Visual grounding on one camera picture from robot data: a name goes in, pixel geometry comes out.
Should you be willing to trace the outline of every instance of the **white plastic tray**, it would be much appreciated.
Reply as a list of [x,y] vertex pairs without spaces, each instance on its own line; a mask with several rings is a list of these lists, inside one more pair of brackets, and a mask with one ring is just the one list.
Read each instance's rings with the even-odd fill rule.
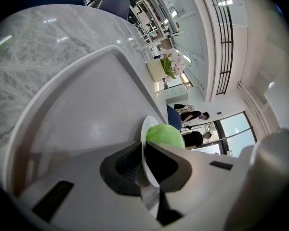
[[166,123],[125,53],[109,46],[88,54],[52,78],[22,113],[8,145],[6,189],[18,195],[79,153],[139,140],[149,115]]

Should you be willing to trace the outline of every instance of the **black railing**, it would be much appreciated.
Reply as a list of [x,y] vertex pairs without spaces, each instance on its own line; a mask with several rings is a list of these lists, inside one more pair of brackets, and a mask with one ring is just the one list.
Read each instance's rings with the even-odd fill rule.
[[233,28],[228,3],[230,0],[212,0],[221,34],[222,63],[216,95],[225,94],[229,84],[233,60]]

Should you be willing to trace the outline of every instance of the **green ball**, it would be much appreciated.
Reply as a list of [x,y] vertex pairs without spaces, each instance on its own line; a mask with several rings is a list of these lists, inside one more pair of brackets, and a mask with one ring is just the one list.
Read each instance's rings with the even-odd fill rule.
[[179,130],[168,124],[160,124],[150,128],[146,140],[185,149],[184,139]]

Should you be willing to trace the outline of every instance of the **flower pot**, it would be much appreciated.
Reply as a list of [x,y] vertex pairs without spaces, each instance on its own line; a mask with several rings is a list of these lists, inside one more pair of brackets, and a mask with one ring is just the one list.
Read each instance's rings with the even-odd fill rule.
[[146,67],[149,70],[149,73],[154,80],[154,82],[159,82],[163,78],[166,78],[167,75],[163,69],[160,59],[154,59],[146,63]]

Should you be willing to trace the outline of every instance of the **orchid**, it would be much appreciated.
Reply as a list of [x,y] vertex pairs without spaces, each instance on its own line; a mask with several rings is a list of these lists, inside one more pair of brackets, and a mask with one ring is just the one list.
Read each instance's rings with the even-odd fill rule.
[[183,70],[186,66],[182,53],[177,52],[174,48],[169,50],[162,48],[160,54],[160,62],[162,63],[165,74],[167,75],[166,81],[170,81],[171,78],[176,79],[176,76],[183,74]]

